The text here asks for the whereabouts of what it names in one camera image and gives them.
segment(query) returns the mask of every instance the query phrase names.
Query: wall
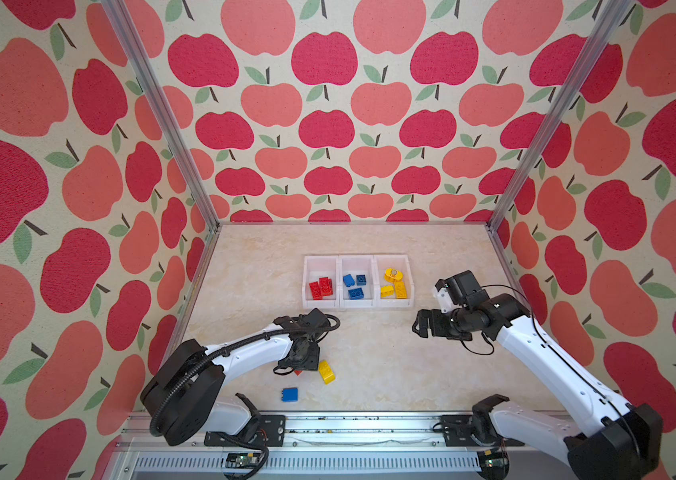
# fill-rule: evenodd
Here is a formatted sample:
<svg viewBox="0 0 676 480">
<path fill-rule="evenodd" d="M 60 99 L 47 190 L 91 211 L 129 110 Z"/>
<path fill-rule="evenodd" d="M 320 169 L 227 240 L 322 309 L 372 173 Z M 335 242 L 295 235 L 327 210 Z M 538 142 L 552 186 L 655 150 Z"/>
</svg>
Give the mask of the wall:
<svg viewBox="0 0 676 480">
<path fill-rule="evenodd" d="M 206 234 L 115 42 L 99 3 L 0 2 L 0 478 L 100 478 Z"/>
<path fill-rule="evenodd" d="M 223 222 L 486 220 L 600 9 L 148 1 L 154 70 L 193 106 L 177 119 Z M 569 147 L 562 128 L 549 155 Z"/>
<path fill-rule="evenodd" d="M 556 340 L 662 415 L 656 476 L 676 478 L 676 0 L 642 4 L 607 47 L 615 89 L 566 113 L 572 151 L 516 198 L 508 257 Z"/>
</svg>

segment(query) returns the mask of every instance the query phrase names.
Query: lego block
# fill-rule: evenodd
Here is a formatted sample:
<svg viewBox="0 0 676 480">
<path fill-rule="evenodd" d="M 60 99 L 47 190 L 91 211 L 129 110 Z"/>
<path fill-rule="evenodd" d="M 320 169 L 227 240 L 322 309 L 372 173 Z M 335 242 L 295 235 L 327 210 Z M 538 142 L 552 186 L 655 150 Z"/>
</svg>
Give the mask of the lego block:
<svg viewBox="0 0 676 480">
<path fill-rule="evenodd" d="M 283 402 L 297 402 L 298 401 L 298 389 L 283 389 L 282 390 L 282 401 Z"/>
<path fill-rule="evenodd" d="M 333 294 L 333 281 L 326 276 L 319 279 L 319 287 L 322 289 L 322 296 Z"/>
<path fill-rule="evenodd" d="M 399 282 L 401 277 L 404 276 L 399 270 L 394 268 L 387 268 L 383 278 L 389 283 Z"/>
<path fill-rule="evenodd" d="M 405 289 L 404 282 L 394 282 L 394 291 L 396 292 L 396 297 L 399 299 L 407 298 L 407 289 Z"/>
<path fill-rule="evenodd" d="M 319 374 L 322 376 L 322 380 L 325 381 L 325 385 L 335 380 L 335 374 L 333 373 L 333 369 L 330 368 L 330 364 L 327 363 L 327 360 L 319 362 Z"/>
<path fill-rule="evenodd" d="M 309 283 L 309 288 L 311 289 L 311 296 L 314 297 L 314 300 L 322 299 L 322 288 L 319 286 L 319 282 Z"/>
<path fill-rule="evenodd" d="M 363 298 L 365 298 L 365 293 L 362 292 L 361 288 L 349 290 L 349 300 L 361 300 Z"/>
</svg>

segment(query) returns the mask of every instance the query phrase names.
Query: apple stem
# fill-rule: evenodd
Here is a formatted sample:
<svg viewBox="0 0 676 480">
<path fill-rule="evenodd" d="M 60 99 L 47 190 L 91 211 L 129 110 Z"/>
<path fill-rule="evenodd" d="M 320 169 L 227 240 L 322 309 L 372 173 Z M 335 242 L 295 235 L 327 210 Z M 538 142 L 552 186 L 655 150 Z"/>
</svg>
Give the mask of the apple stem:
<svg viewBox="0 0 676 480">
<path fill-rule="evenodd" d="M 72 157 L 74 157 L 74 160 L 76 160 L 77 163 L 79 163 L 79 157 L 77 157 L 77 152 L 74 151 L 74 148 L 72 147 L 72 142 L 68 141 L 68 139 L 66 139 L 66 148 L 68 149 L 68 151 L 72 152 Z"/>
<path fill-rule="evenodd" d="M 655 167 L 654 170 L 649 172 L 646 177 L 642 178 L 642 180 L 649 180 L 650 178 L 652 178 L 652 176 L 654 174 L 658 173 L 658 170 L 660 170 L 661 168 L 662 168 L 662 165 L 658 165 L 657 167 Z"/>
<path fill-rule="evenodd" d="M 77 45 L 75 45 L 74 42 L 72 42 L 72 40 L 68 37 L 68 33 L 66 33 L 66 31 L 63 29 L 63 25 L 58 23 L 58 28 L 61 29 L 61 33 L 63 33 L 63 36 L 66 38 L 66 42 L 68 42 L 68 44 L 71 45 L 72 48 L 76 48 Z"/>
<path fill-rule="evenodd" d="M 599 0 L 599 3 L 596 4 L 596 8 L 593 9 L 593 15 L 591 17 L 596 20 L 596 16 L 599 14 L 599 8 L 602 6 L 602 0 Z"/>
<path fill-rule="evenodd" d="M 615 119 L 615 123 L 618 123 L 620 121 L 620 118 L 623 116 L 624 113 L 626 113 L 626 110 L 628 110 L 628 102 L 626 102 L 626 104 L 623 105 L 623 108 L 620 110 L 620 113 L 618 114 L 618 118 Z"/>
<path fill-rule="evenodd" d="M 183 9 L 186 10 L 186 16 L 191 18 L 191 20 L 193 20 L 193 17 L 191 16 L 191 11 L 189 10 L 189 5 L 186 3 L 186 0 L 183 0 Z"/>
<path fill-rule="evenodd" d="M 649 279 L 652 278 L 653 275 L 655 275 L 655 272 L 654 272 L 653 269 L 650 269 L 650 271 L 647 272 L 646 275 L 644 275 L 644 278 L 642 278 L 642 279 L 639 281 L 639 284 L 642 285 L 643 283 L 647 282 Z"/>
<path fill-rule="evenodd" d="M 23 223 L 24 223 L 24 225 L 26 225 L 28 228 L 34 230 L 34 233 L 35 233 L 36 235 L 42 236 L 42 235 L 47 235 L 47 234 L 48 234 L 48 233 L 45 232 L 43 229 L 39 228 L 38 226 L 34 225 L 33 223 L 31 223 L 31 222 L 28 221 L 28 220 L 24 220 Z"/>
<path fill-rule="evenodd" d="M 48 358 L 48 354 L 42 351 L 42 349 L 36 346 L 34 343 L 32 343 L 32 353 L 35 353 L 36 355 L 42 357 L 43 359 Z"/>
<path fill-rule="evenodd" d="M 626 17 L 623 19 L 623 21 L 618 26 L 622 27 L 624 24 L 626 24 L 626 20 L 628 20 L 628 18 L 631 16 L 634 8 L 636 8 L 636 4 L 631 5 L 631 10 L 628 11 L 628 13 L 626 14 Z"/>
<path fill-rule="evenodd" d="M 577 96 L 575 101 L 573 101 L 573 104 L 570 105 L 570 108 L 568 108 L 567 110 L 572 110 L 573 108 L 575 108 L 575 104 L 577 103 L 578 100 L 580 100 L 580 95 Z"/>
</svg>

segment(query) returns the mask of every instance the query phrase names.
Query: blue toy brick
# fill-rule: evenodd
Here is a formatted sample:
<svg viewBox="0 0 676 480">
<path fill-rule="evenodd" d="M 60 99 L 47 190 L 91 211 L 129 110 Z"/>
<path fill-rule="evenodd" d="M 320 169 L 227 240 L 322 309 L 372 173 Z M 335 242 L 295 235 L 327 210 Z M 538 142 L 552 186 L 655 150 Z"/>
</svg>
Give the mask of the blue toy brick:
<svg viewBox="0 0 676 480">
<path fill-rule="evenodd" d="M 365 293 L 362 292 L 361 288 L 349 290 L 349 300 L 361 300 L 363 298 L 365 298 Z"/>
<path fill-rule="evenodd" d="M 298 389 L 283 389 L 282 390 L 282 401 L 283 402 L 297 402 L 298 401 Z"/>
</svg>

